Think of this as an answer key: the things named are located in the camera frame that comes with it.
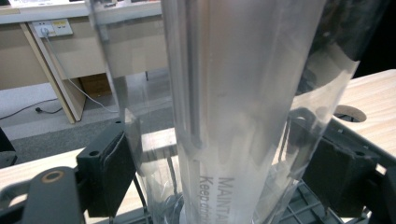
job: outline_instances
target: power outlet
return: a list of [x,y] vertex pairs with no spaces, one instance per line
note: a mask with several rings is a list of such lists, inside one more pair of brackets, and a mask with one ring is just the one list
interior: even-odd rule
[[47,32],[49,36],[56,35],[72,35],[73,31],[67,19],[53,21],[34,21],[32,22],[39,37],[44,37],[43,32]]
[[35,31],[37,32],[39,37],[44,37],[43,32],[47,32],[49,36],[56,36],[56,33],[52,27],[50,21],[34,21],[32,22],[33,26],[35,27]]

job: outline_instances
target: white countertop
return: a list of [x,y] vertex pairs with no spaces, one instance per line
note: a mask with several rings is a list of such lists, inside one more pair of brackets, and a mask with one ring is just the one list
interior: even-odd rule
[[[128,14],[129,19],[161,15],[160,2],[147,2],[121,6],[122,2],[119,2],[116,7],[103,10],[104,13],[100,13],[103,17],[100,16],[99,18],[101,18],[101,20],[99,21],[101,21],[101,23],[106,23],[124,20],[125,17],[122,15],[126,14]],[[117,15],[117,18],[107,16],[107,14],[109,14],[107,12],[110,10],[118,11],[117,14],[112,13],[113,15]],[[89,13],[90,11],[84,1],[36,7],[7,6],[0,7],[0,24],[82,17],[88,16]]]

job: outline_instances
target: gray carpet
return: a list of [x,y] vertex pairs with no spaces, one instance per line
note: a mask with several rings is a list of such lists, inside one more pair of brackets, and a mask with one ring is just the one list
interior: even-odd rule
[[[151,133],[173,127],[172,108],[159,109],[140,117],[141,132]],[[87,146],[100,132],[118,119],[107,119],[58,132],[11,141],[17,164],[42,159]]]

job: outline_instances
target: power cord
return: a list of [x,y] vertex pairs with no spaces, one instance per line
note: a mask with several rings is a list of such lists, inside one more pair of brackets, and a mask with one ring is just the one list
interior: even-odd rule
[[46,110],[41,109],[40,107],[36,107],[36,108],[35,108],[35,112],[37,112],[37,113],[43,112],[43,113],[46,113],[46,114],[56,114],[56,113],[58,113],[58,112],[61,111],[61,110],[62,110],[62,108],[59,108],[59,109],[57,109],[57,110],[55,110],[55,111],[49,112],[49,111],[46,111]]
[[12,114],[10,114],[10,115],[4,116],[4,117],[2,117],[2,118],[0,118],[0,119],[7,119],[7,118],[9,118],[9,117],[12,117],[12,116],[14,116],[14,115],[20,113],[22,110],[25,110],[25,109],[27,109],[27,108],[30,108],[30,107],[32,107],[32,106],[34,106],[34,105],[39,105],[39,104],[41,104],[41,103],[49,102],[49,101],[54,101],[54,100],[58,100],[58,99],[50,99],[50,100],[40,101],[40,102],[35,103],[35,104],[32,104],[32,105],[28,105],[28,106],[26,106],[26,107],[24,107],[24,108],[18,110],[17,112],[14,112],[14,113],[12,113]]
[[85,91],[83,91],[82,89],[80,89],[70,78],[69,75],[67,75],[66,70],[64,69],[64,66],[61,63],[61,60],[59,60],[58,54],[55,51],[55,48],[52,46],[52,43],[50,42],[49,39],[49,34],[50,31],[47,28],[41,28],[41,34],[47,39],[47,42],[49,43],[49,48],[52,50],[53,55],[55,56],[55,59],[58,61],[59,65],[61,66],[62,70],[64,70],[64,75],[66,76],[67,80],[77,89],[79,90],[82,94],[84,94],[88,99],[90,99],[91,101],[93,101],[94,103],[98,104],[99,106],[101,106],[103,109],[107,110],[110,113],[119,113],[119,111],[115,111],[115,110],[110,110],[107,107],[105,107],[104,105],[102,105],[101,103],[93,100],[91,98],[91,96],[89,96],[87,93],[85,93]]

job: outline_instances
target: light wood tabletop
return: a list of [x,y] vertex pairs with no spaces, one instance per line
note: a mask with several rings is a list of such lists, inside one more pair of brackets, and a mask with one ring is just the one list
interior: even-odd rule
[[[347,105],[347,107],[341,106],[341,110],[352,116],[361,116],[359,113],[356,114],[357,112],[352,107],[358,108],[365,116],[363,122],[341,120],[344,125],[392,155],[396,155],[396,70],[351,80],[339,105]],[[31,179],[52,167],[75,167],[76,156],[81,150],[0,169],[0,189],[12,183]],[[136,189],[132,185],[119,214],[141,206]],[[87,222],[93,223],[99,220],[102,218],[90,218]]]

